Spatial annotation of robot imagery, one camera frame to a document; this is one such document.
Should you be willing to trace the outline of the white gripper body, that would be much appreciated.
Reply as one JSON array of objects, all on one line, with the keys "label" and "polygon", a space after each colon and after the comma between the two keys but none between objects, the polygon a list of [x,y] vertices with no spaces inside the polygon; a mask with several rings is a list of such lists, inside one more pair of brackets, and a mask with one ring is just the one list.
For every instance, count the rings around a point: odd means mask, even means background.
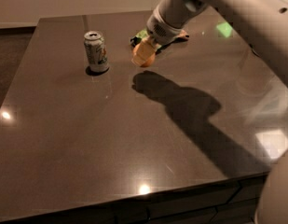
[{"label": "white gripper body", "polygon": [[170,44],[182,31],[184,21],[175,12],[155,9],[147,21],[146,28],[160,45]]}]

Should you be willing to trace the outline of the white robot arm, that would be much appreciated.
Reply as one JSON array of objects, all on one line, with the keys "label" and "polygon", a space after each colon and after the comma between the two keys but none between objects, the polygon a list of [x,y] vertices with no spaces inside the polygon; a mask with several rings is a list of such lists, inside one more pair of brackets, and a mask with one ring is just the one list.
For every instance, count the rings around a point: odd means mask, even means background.
[{"label": "white robot arm", "polygon": [[207,6],[215,8],[288,87],[288,0],[161,0],[132,61],[150,64],[157,48],[170,44]]}]

